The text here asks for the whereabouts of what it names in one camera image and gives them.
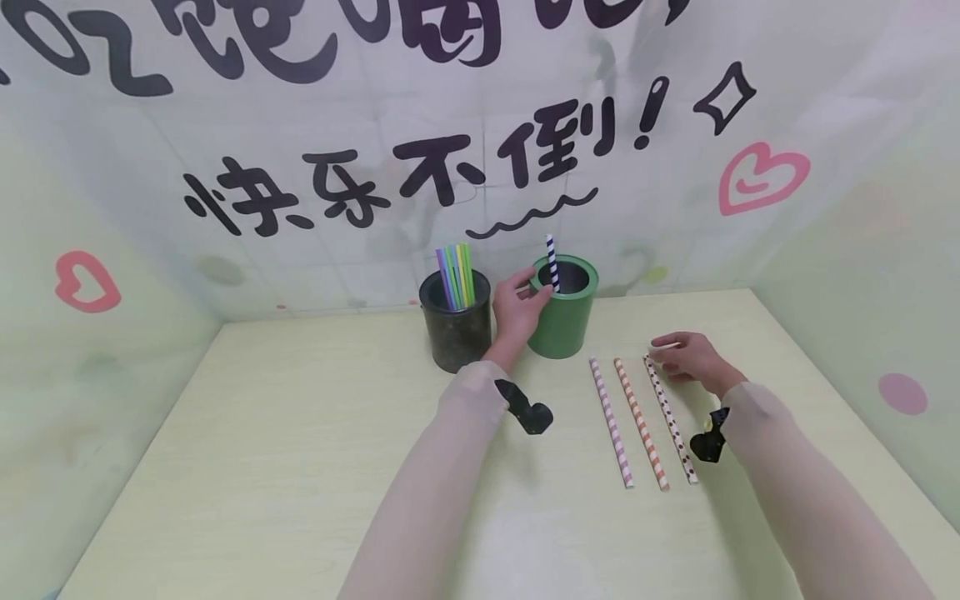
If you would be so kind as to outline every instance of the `table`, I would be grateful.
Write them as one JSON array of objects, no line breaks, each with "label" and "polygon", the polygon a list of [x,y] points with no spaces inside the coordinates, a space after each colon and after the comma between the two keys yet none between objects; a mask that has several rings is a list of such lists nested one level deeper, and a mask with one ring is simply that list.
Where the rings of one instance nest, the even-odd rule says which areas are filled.
[{"label": "table", "polygon": [[[528,355],[516,380],[556,420],[509,415],[474,498],[449,597],[799,598],[731,454],[688,485],[641,357],[702,331],[791,407],[938,597],[960,586],[960,536],[749,290],[599,300],[576,357]],[[636,479],[625,490],[587,357]],[[664,461],[660,492],[622,394],[621,357]],[[333,598],[450,375],[418,310],[228,324],[157,433],[61,600]],[[716,400],[672,389],[684,436]]]}]

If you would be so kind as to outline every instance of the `pink heart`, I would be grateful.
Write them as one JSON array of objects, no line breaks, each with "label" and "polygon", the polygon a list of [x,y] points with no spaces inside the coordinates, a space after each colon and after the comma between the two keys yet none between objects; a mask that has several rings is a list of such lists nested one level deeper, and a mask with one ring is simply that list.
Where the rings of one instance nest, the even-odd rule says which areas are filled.
[{"label": "pink heart", "polygon": [[[104,291],[100,298],[89,301],[77,299],[77,292],[80,291],[81,283],[74,274],[76,267],[86,269],[100,285]],[[54,294],[57,295],[57,298],[63,300],[63,303],[67,306],[92,314],[107,312],[120,303],[120,290],[113,283],[113,278],[110,277],[107,268],[93,254],[81,250],[68,252],[57,259],[56,269],[59,281],[54,289]]]},{"label": "pink heart", "polygon": [[[736,171],[736,168],[740,166],[740,163],[743,162],[748,156],[756,156],[754,175],[760,176],[779,166],[790,165],[793,167],[794,171],[793,179],[784,187],[774,191],[771,194],[767,194],[766,196],[762,196],[748,202],[732,204],[730,202],[730,188],[733,180],[733,172]],[[772,155],[770,145],[766,142],[757,142],[756,144],[751,144],[750,146],[744,148],[740,154],[733,157],[733,160],[731,160],[730,164],[727,165],[727,169],[724,171],[723,177],[720,178],[720,214],[725,217],[729,217],[741,212],[756,210],[758,208],[763,208],[764,206],[769,206],[770,204],[776,204],[786,200],[791,194],[797,191],[797,188],[803,185],[808,175],[810,175],[810,159],[806,156],[795,152],[785,152],[781,155]],[[748,184],[744,180],[739,180],[736,183],[736,190],[741,194],[763,192],[766,191],[768,187],[770,187],[770,183],[766,181],[761,181],[760,183],[755,183],[753,185]]]}]

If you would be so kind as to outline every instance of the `orange striped straw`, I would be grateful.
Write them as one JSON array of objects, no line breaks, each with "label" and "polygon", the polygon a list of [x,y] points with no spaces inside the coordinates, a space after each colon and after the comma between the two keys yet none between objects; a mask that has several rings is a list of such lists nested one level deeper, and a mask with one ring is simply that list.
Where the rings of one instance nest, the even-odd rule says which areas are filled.
[{"label": "orange striped straw", "polygon": [[593,371],[593,383],[596,384],[597,394],[600,395],[600,405],[603,407],[603,416],[604,419],[607,420],[607,428],[610,430],[610,441],[613,442],[613,453],[616,454],[616,463],[620,467],[623,485],[629,489],[634,486],[634,475],[630,472],[627,452],[623,449],[623,442],[620,440],[620,430],[616,427],[616,419],[613,418],[613,408],[610,406],[610,398],[607,396],[607,386],[604,385],[597,359],[590,356],[589,362],[590,370]]},{"label": "orange striped straw", "polygon": [[636,403],[634,397],[634,388],[630,385],[630,379],[627,378],[627,372],[623,368],[623,361],[619,358],[613,359],[613,367],[616,374],[620,376],[620,385],[623,386],[623,393],[627,395],[627,402],[630,403],[630,410],[634,412],[636,420],[636,430],[640,432],[640,438],[643,440],[643,447],[647,449],[647,458],[650,459],[650,466],[654,469],[654,475],[657,477],[657,483],[660,484],[662,492],[669,492],[670,482],[666,480],[666,473],[663,472],[663,465],[660,464],[660,456],[657,455],[657,449],[654,447],[654,441],[647,431],[647,422],[643,420],[643,414],[640,413],[640,406]]}]

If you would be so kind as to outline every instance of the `hand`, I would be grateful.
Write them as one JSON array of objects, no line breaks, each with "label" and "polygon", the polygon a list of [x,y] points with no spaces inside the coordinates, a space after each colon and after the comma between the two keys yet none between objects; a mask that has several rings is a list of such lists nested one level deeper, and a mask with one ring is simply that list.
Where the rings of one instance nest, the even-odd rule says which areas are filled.
[{"label": "hand", "polygon": [[654,361],[663,364],[663,370],[671,381],[700,381],[711,394],[723,396],[747,378],[717,353],[713,344],[702,333],[678,331],[664,335],[650,343],[651,346],[674,348],[655,350],[650,353]]},{"label": "hand", "polygon": [[533,267],[514,273],[496,286],[493,295],[496,340],[484,359],[492,360],[507,373],[513,370],[523,347],[537,330],[540,312],[553,296],[553,287],[549,285],[533,293],[529,282],[534,273]]}]

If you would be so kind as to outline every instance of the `colorful plastic straw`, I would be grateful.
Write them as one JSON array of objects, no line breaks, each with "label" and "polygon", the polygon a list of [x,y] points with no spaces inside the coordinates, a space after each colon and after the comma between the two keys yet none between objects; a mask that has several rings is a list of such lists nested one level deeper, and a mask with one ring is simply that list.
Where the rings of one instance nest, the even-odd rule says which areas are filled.
[{"label": "colorful plastic straw", "polygon": [[634,388],[630,385],[630,379],[627,378],[627,371],[623,368],[623,361],[619,358],[614,358],[613,367],[616,369],[616,374],[620,377],[620,385],[623,386],[623,393],[627,396],[630,410],[634,413],[636,429],[640,432],[643,447],[647,449],[647,458],[650,459],[650,466],[654,469],[654,475],[657,477],[657,483],[660,484],[660,490],[662,492],[669,492],[670,483],[666,480],[666,473],[663,471],[663,465],[660,464],[660,456],[658,456],[657,449],[654,447],[654,441],[650,437],[650,432],[647,431],[647,422],[643,419],[643,414],[640,413],[639,404],[636,403]]},{"label": "colorful plastic straw", "polygon": [[444,280],[444,293],[450,310],[463,310],[476,303],[473,289],[473,261],[469,244],[437,248],[437,267]]},{"label": "colorful plastic straw", "polygon": [[603,414],[607,418],[607,428],[610,429],[613,452],[616,453],[616,462],[620,465],[620,475],[623,476],[623,485],[629,489],[634,486],[634,475],[630,472],[627,453],[623,449],[623,442],[620,441],[620,430],[616,426],[616,419],[613,418],[613,408],[610,406],[610,398],[607,396],[607,386],[603,383],[603,376],[600,375],[600,365],[597,364],[596,357],[590,356],[589,360],[590,370],[593,371],[593,383],[597,386],[600,405],[603,406]]},{"label": "colorful plastic straw", "polygon": [[699,483],[697,473],[693,470],[693,462],[690,455],[684,448],[684,438],[680,435],[680,429],[677,427],[677,420],[673,418],[673,409],[670,408],[670,401],[666,399],[666,392],[660,384],[660,378],[657,376],[657,369],[654,367],[654,361],[650,359],[650,354],[643,357],[643,364],[647,366],[647,374],[650,375],[650,383],[654,386],[654,392],[657,393],[657,401],[660,403],[660,410],[663,412],[663,418],[666,419],[666,425],[670,428],[670,435],[673,437],[673,445],[677,447],[677,455],[684,463],[684,473],[686,481],[691,485]]},{"label": "colorful plastic straw", "polygon": [[453,258],[453,253],[450,251],[449,246],[444,248],[444,257],[446,258],[446,269],[450,274],[450,289],[453,292],[453,309],[460,310],[464,307],[464,301],[460,298],[460,286],[457,283],[460,280],[460,276],[457,275],[457,261]]},{"label": "colorful plastic straw", "polygon": [[444,294],[446,295],[446,306],[453,310],[453,290],[450,287],[450,275],[446,270],[446,258],[444,251],[437,248],[437,265],[440,268],[440,279],[444,281]]},{"label": "colorful plastic straw", "polygon": [[469,304],[473,306],[473,303],[477,301],[476,290],[473,289],[473,261],[470,259],[470,244],[463,244],[464,247],[464,262],[467,264],[467,298],[469,298]]},{"label": "colorful plastic straw", "polygon": [[453,251],[457,255],[457,271],[460,272],[461,296],[464,298],[464,308],[467,308],[472,302],[470,302],[470,290],[467,287],[467,262],[464,260],[464,245],[457,244],[453,248]]},{"label": "colorful plastic straw", "polygon": [[553,235],[546,234],[546,260],[550,264],[550,280],[553,282],[553,291],[560,292],[560,269],[557,267],[557,247],[553,243]]}]

